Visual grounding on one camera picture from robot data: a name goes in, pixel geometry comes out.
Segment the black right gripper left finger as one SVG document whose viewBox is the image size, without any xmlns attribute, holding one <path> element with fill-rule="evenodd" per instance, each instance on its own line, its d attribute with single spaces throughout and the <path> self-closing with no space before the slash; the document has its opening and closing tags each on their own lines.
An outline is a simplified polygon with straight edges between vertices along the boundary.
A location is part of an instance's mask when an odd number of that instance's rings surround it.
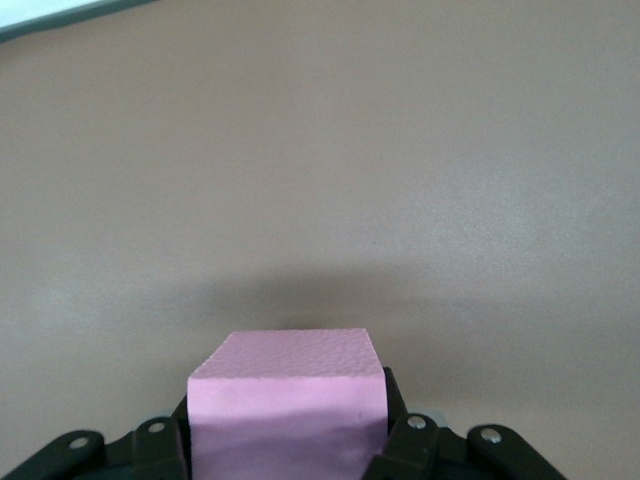
<svg viewBox="0 0 640 480">
<path fill-rule="evenodd" d="M 187 400 L 106 443 L 91 430 L 50 441 L 0 480 L 191 480 Z"/>
</svg>

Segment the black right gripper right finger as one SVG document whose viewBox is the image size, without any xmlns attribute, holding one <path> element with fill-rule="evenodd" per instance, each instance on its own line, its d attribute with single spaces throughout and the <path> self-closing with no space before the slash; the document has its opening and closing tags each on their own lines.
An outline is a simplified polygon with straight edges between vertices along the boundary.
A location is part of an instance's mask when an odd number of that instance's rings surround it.
<svg viewBox="0 0 640 480">
<path fill-rule="evenodd" d="M 384 369 L 388 437 L 367 480 L 568 480 L 516 431 L 499 424 L 466 436 L 407 409 L 391 368 Z"/>
</svg>

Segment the pink foam cube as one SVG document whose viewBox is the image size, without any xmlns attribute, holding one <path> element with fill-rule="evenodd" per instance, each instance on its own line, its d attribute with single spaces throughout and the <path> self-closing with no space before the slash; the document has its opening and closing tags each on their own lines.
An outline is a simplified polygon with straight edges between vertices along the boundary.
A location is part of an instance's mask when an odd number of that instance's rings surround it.
<svg viewBox="0 0 640 480">
<path fill-rule="evenodd" d="M 360 480 L 387 438 L 364 329 L 234 332 L 186 397 L 193 480 Z"/>
</svg>

